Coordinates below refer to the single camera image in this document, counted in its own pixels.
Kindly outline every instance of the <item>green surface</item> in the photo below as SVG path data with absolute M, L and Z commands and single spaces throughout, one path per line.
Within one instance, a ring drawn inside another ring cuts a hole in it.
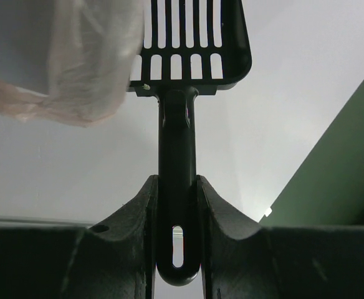
M 364 81 L 261 224 L 364 224 Z

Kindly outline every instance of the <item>translucent plastic bag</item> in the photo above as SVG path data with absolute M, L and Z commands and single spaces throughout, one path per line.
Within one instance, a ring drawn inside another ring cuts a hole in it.
M 0 114 L 90 126 L 124 100 L 143 42 L 143 0 L 54 1 L 49 94 L 0 81 Z

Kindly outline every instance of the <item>litter scoop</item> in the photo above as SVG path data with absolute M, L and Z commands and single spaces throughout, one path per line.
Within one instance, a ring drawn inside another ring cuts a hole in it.
M 166 282 L 185 285 L 201 264 L 194 99 L 235 86 L 250 71 L 251 51 L 241 0 L 151 0 L 145 17 L 140 78 L 129 91 L 159 102 L 155 259 Z M 183 231 L 180 267 L 175 227 Z

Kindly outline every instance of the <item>black handle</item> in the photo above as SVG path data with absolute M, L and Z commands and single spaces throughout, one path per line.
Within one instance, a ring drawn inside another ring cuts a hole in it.
M 196 192 L 196 145 L 193 87 L 159 94 L 159 194 L 156 262 L 171 285 L 186 285 L 200 268 L 200 238 Z M 173 228 L 183 230 L 183 265 L 173 265 Z

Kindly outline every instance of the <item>black plastic scoop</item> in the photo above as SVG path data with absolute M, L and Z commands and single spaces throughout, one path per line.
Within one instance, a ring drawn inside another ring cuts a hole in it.
M 160 20 L 165 20 L 165 24 L 160 24 Z M 165 281 L 184 285 L 197 275 L 201 263 L 194 99 L 230 89 L 244 78 L 251 68 L 251 51 L 241 0 L 151 0 L 151 32 L 151 40 L 145 37 L 151 47 L 144 47 L 140 54 L 141 80 L 132 81 L 129 91 L 139 97 L 154 96 L 159 101 L 156 264 Z M 151 77 L 152 67 L 157 67 L 152 65 L 152 59 L 159 59 L 157 55 L 161 57 L 161 79 Z M 181 64 L 181 78 L 177 80 L 171 79 L 174 55 Z M 214 68 L 220 65 L 212 64 L 213 57 L 222 61 L 222 74 L 217 78 L 213 78 Z M 192 76 L 197 67 L 201 67 L 201 73 Z M 179 268 L 173 265 L 176 226 L 182 228 L 184 239 L 184 259 Z

